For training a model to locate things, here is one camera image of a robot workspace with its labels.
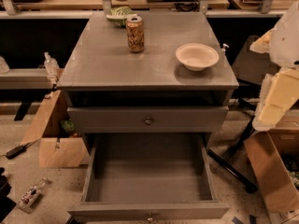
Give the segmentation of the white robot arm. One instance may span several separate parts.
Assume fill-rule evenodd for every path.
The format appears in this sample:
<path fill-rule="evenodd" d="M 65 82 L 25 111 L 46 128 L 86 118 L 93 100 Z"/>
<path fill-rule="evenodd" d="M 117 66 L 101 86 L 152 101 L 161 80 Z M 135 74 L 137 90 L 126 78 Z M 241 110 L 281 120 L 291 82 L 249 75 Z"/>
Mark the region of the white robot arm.
<path fill-rule="evenodd" d="M 253 128 L 269 131 L 276 127 L 285 113 L 299 100 L 299 2 L 294 2 L 285 14 L 250 49 L 259 52 L 268 48 L 270 61 L 280 69 L 267 74 L 260 90 Z"/>

